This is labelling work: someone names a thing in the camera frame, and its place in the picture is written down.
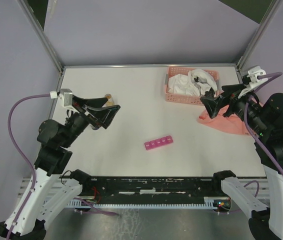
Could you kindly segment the amber pill bottle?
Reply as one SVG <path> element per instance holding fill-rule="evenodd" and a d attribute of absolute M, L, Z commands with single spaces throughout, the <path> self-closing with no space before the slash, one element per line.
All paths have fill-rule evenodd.
<path fill-rule="evenodd" d="M 114 99 L 111 94 L 108 93 L 104 97 L 107 98 L 107 102 L 105 103 L 107 107 L 113 106 L 115 104 Z"/>

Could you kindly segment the pink weekly pill organizer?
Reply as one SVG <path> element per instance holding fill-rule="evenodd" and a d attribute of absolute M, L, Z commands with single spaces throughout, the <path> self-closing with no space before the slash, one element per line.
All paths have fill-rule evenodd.
<path fill-rule="evenodd" d="M 167 135 L 164 137 L 160 137 L 154 140 L 146 141 L 144 143 L 144 147 L 147 151 L 161 148 L 166 145 L 170 145 L 174 142 L 173 138 L 171 135 Z"/>

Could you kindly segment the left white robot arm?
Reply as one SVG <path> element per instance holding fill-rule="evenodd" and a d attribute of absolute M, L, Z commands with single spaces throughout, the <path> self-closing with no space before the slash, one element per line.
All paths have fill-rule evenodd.
<path fill-rule="evenodd" d="M 60 102 L 66 109 L 67 118 L 64 124 L 53 119 L 41 123 L 37 136 L 40 150 L 35 163 L 31 163 L 25 154 L 21 155 L 31 169 L 31 178 L 12 214 L 0 222 L 0 237 L 6 240 L 44 239 L 49 226 L 66 205 L 80 194 L 91 192 L 91 176 L 77 169 L 46 201 L 73 154 L 68 148 L 88 126 L 94 130 L 107 129 L 121 108 L 118 104 L 107 106 L 106 97 L 81 98 L 68 89 L 51 91 L 47 97 Z"/>

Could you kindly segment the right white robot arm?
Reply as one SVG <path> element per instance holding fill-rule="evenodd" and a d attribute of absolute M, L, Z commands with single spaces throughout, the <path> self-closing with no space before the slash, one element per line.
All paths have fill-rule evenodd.
<path fill-rule="evenodd" d="M 244 122 L 267 178 L 270 204 L 249 193 L 230 170 L 213 175 L 211 191 L 236 203 L 256 240 L 283 240 L 283 93 L 274 93 L 260 104 L 254 92 L 240 96 L 243 89 L 243 84 L 226 85 L 219 96 L 203 96 L 200 101 L 210 118 L 226 107 L 225 117 L 236 115 Z"/>

